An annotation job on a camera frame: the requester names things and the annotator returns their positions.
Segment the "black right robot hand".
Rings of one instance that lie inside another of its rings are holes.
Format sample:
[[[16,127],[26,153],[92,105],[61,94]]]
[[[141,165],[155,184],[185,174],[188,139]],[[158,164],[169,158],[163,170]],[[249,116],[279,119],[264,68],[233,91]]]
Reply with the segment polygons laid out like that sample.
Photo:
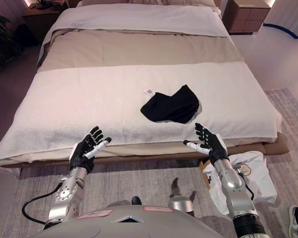
[[[199,153],[208,155],[212,165],[217,160],[228,160],[227,147],[219,134],[212,133],[199,123],[195,123],[195,130],[201,143],[184,140],[184,145]]]

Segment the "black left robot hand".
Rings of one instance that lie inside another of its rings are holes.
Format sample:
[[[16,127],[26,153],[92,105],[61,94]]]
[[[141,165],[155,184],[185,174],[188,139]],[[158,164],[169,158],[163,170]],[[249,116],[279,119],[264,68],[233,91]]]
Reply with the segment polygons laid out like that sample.
[[[94,127],[84,139],[76,143],[70,154],[70,170],[83,168],[87,174],[94,168],[95,157],[109,145],[112,138],[103,139],[102,131],[99,127]]]

